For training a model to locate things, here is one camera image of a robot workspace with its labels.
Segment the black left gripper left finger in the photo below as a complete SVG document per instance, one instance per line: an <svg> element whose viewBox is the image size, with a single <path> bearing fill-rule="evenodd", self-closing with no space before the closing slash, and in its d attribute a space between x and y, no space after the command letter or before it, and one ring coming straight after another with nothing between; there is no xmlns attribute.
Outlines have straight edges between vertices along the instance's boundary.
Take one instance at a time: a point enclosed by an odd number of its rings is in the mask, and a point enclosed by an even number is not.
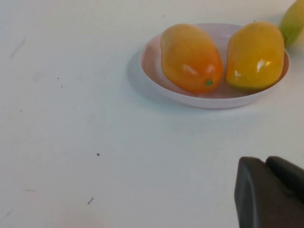
<svg viewBox="0 0 304 228"><path fill-rule="evenodd" d="M304 226L304 204L258 158L239 159L234 199L241 228Z"/></svg>

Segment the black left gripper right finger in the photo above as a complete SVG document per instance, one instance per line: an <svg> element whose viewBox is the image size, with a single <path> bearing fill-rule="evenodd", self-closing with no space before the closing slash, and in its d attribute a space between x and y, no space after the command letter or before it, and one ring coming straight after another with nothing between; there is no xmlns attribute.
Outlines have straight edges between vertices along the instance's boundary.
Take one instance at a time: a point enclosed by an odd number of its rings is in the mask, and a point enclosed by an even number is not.
<svg viewBox="0 0 304 228"><path fill-rule="evenodd" d="M304 170L278 156L268 157L266 165L295 198L304 203Z"/></svg>

